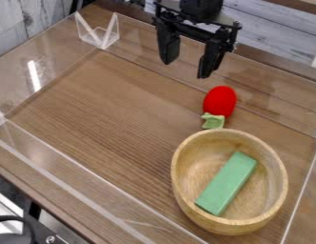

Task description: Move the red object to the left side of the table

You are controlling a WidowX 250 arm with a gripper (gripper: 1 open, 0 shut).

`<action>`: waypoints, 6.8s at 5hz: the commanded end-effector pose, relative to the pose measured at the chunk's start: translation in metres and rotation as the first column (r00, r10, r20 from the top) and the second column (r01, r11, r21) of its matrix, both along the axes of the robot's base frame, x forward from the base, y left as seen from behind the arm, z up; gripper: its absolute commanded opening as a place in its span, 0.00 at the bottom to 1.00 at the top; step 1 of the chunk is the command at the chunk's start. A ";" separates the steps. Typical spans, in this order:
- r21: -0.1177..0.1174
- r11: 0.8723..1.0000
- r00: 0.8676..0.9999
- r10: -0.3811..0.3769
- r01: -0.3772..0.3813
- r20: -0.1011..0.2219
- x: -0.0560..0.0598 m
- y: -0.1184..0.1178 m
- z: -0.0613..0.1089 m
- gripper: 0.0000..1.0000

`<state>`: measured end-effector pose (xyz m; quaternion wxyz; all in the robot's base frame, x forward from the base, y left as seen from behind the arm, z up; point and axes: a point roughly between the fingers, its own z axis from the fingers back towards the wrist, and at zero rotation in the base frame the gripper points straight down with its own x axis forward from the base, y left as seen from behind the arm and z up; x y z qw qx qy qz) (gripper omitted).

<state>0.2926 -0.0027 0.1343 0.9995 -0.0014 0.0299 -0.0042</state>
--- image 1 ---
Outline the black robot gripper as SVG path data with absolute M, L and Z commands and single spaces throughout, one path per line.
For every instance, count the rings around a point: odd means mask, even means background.
M 223 51 L 232 51 L 242 24 L 223 13 L 223 0 L 154 0 L 154 25 L 162 62 L 179 55 L 179 36 L 204 44 L 196 77 L 207 78 L 219 68 Z

